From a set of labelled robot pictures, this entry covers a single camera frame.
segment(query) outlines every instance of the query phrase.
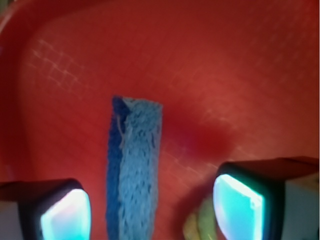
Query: grid pattern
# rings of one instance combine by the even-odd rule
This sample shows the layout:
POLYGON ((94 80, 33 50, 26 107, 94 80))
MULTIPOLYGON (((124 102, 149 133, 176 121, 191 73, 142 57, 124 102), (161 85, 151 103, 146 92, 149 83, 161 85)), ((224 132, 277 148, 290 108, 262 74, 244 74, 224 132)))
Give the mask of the grid pattern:
POLYGON ((157 101, 153 238, 181 239, 221 162, 318 156, 318 10, 303 0, 114 0, 57 12, 16 69, 36 177, 79 179, 92 239, 105 239, 112 95, 157 101))

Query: glowing light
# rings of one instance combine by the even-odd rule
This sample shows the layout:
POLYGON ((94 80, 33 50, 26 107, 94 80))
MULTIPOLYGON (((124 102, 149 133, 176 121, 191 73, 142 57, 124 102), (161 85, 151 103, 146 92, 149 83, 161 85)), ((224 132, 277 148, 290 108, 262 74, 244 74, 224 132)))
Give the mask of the glowing light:
POLYGON ((88 240, 91 208, 88 194, 73 189, 40 218, 44 240, 88 240))
POLYGON ((218 176, 213 187, 217 223, 228 240, 261 240, 264 197, 228 174, 218 176))

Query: sponge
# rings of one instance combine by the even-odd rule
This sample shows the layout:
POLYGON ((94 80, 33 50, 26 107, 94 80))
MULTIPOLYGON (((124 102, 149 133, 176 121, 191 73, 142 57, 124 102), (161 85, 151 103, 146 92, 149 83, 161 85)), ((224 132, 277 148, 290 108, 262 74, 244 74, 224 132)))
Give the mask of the sponge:
POLYGON ((162 106, 112 99, 108 142, 107 231, 110 240, 151 239, 158 205, 162 106))

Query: light housing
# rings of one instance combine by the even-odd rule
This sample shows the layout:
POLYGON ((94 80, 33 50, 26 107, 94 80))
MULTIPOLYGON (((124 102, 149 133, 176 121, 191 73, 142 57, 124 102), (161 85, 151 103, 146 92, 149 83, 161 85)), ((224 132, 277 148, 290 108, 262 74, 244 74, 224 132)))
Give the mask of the light housing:
POLYGON ((227 239, 309 239, 319 235, 319 160, 226 162, 213 185, 217 223, 227 239), (297 209, 305 214, 295 216, 297 209), (308 223, 308 230, 300 223, 308 223))
MULTIPOLYGON (((7 183, 0 186, 1 203, 16 206, 20 229, 15 231, 21 232, 21 239, 90 239, 90 200, 75 179, 7 183)), ((0 211, 0 218, 5 217, 2 213, 5 211, 0 211)))

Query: cyan light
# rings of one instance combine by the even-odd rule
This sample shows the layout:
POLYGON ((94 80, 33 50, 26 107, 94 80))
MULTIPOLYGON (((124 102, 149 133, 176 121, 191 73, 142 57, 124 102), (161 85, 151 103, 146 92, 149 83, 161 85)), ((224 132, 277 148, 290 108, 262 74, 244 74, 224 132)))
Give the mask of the cyan light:
POLYGON ((73 189, 40 218, 44 240, 88 240, 91 208, 88 194, 73 189))
POLYGON ((261 240, 264 197, 228 174, 218 176, 213 187, 217 223, 228 240, 261 240))

